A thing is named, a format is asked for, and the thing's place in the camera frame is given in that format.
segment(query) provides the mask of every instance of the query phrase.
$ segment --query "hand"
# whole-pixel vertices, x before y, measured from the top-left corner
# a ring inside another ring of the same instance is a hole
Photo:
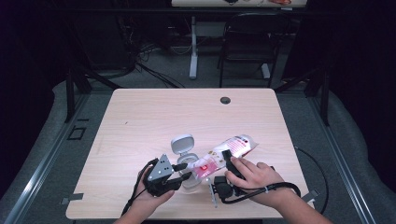
[[[148,169],[144,171],[142,176],[145,176]],[[115,223],[141,223],[146,220],[146,218],[151,216],[158,206],[167,202],[175,194],[174,190],[170,190],[160,197],[154,197],[145,190],[143,178],[140,180],[139,185],[137,186],[135,195],[138,195],[142,191],[143,193],[134,199],[134,202],[132,203],[128,212],[125,213]]]
[[[238,178],[232,172],[226,171],[225,176],[231,183],[239,188],[243,189],[258,189],[268,186],[270,184],[275,184],[279,182],[284,182],[283,178],[270,166],[264,162],[259,162],[256,165],[251,161],[246,159],[237,159],[235,157],[231,158],[231,162],[236,167],[236,169],[245,177],[244,179]],[[255,190],[245,190],[247,193],[253,192]],[[256,203],[260,203],[270,207],[278,207],[282,202],[281,199],[284,194],[288,192],[292,193],[290,189],[277,189],[270,190],[268,193],[261,193],[250,200]]]

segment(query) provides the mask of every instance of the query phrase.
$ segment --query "chair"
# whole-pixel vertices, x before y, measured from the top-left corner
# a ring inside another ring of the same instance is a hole
[[[283,36],[290,28],[290,19],[279,13],[241,13],[224,26],[220,51],[219,86],[222,87],[224,61],[229,63],[264,63],[272,65],[267,87],[271,86],[277,54]]]

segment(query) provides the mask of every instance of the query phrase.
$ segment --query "desk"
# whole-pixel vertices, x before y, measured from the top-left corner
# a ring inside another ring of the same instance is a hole
[[[238,0],[234,4],[229,4],[225,0],[172,0],[172,7],[287,7],[284,9],[292,9],[293,7],[305,7],[307,0],[291,0],[291,3],[285,6],[272,3],[269,0]],[[198,53],[196,48],[196,26],[195,17],[191,18],[191,63],[190,78],[197,78]],[[269,77],[268,66],[262,67],[264,77]]]
[[[221,97],[229,97],[227,105]],[[190,133],[191,152],[208,150],[238,134],[250,135],[259,145],[246,155],[253,162],[273,165],[285,181],[308,192],[276,95],[270,89],[136,89],[116,90],[82,170],[66,216],[71,219],[117,218],[131,197],[138,171],[166,153],[171,163],[170,142]],[[225,170],[214,173],[223,175]],[[194,190],[183,187],[160,206],[153,219],[216,219],[280,217],[269,207],[250,200],[236,204],[211,202],[203,181]]]

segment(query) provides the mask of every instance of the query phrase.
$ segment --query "person's left hand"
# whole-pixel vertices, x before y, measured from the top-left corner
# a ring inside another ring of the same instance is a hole
[[[142,176],[145,176],[148,169],[144,171]],[[167,202],[175,194],[174,190],[170,190],[160,197],[154,197],[145,190],[143,178],[140,180],[139,185],[137,186],[135,195],[138,195],[142,191],[144,192],[134,199],[134,202],[132,203],[128,212],[126,212],[115,223],[141,223],[146,220],[146,218],[151,216],[158,206]]]

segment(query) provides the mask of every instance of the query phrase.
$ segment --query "person's right hand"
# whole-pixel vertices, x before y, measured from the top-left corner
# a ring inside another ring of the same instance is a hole
[[[235,157],[231,158],[231,162],[236,167],[236,169],[245,177],[241,179],[234,175],[230,171],[225,172],[225,176],[228,180],[239,188],[243,189],[259,189],[264,188],[270,184],[275,184],[279,182],[284,182],[283,178],[273,170],[270,166],[264,162],[258,162],[253,164],[251,161],[246,159],[237,159]],[[256,190],[244,190],[247,193],[254,192]],[[277,208],[282,204],[282,199],[284,199],[289,193],[294,193],[291,189],[277,189],[270,190],[268,193],[261,193],[250,200],[260,203],[266,206]]]

